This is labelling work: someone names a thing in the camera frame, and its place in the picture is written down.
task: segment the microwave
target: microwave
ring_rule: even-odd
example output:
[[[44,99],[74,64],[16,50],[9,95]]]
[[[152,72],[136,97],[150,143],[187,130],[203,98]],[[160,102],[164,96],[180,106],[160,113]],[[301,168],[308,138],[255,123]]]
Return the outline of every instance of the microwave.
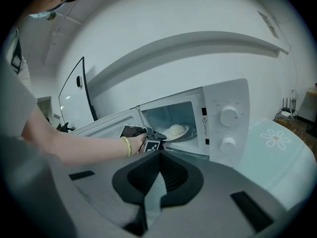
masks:
[[[71,132],[78,136],[119,138],[125,124],[150,126],[162,133],[187,125],[167,149],[209,156],[210,161],[239,164],[249,128],[250,98],[246,79],[236,79],[176,93],[107,116]]]

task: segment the hand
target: hand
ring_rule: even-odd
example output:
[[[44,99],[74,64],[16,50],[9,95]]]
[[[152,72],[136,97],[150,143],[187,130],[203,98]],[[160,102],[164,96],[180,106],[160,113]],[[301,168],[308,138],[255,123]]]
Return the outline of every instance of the hand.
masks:
[[[144,142],[144,138],[146,137],[146,133],[143,133],[141,135],[138,135],[137,137],[129,137],[129,141],[132,148],[132,154],[137,154],[138,150],[140,149],[140,146]],[[146,142],[142,145],[140,149],[140,153],[144,152]]]

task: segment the yellow wristband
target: yellow wristband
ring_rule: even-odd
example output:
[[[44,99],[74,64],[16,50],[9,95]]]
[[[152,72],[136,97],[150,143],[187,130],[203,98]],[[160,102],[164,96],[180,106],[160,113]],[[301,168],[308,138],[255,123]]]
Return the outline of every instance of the yellow wristband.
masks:
[[[131,147],[131,144],[130,144],[130,141],[127,137],[121,137],[128,145],[128,157],[131,156],[132,154],[132,147]]]

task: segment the daisy decal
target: daisy decal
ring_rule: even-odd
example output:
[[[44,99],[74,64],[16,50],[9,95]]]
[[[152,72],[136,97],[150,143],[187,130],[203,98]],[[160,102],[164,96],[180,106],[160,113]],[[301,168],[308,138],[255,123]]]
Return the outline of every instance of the daisy decal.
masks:
[[[285,143],[289,144],[291,140],[287,137],[283,137],[284,132],[283,131],[278,131],[275,133],[272,129],[267,129],[268,134],[261,134],[262,138],[268,139],[266,142],[267,147],[273,147],[277,145],[277,147],[283,151],[286,150],[286,145]]]

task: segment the microwave control panel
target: microwave control panel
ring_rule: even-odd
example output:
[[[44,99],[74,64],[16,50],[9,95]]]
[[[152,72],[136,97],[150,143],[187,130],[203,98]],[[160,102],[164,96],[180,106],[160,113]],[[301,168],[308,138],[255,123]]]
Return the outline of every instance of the microwave control panel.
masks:
[[[246,79],[203,87],[210,128],[210,160],[236,167],[249,130],[250,97]]]

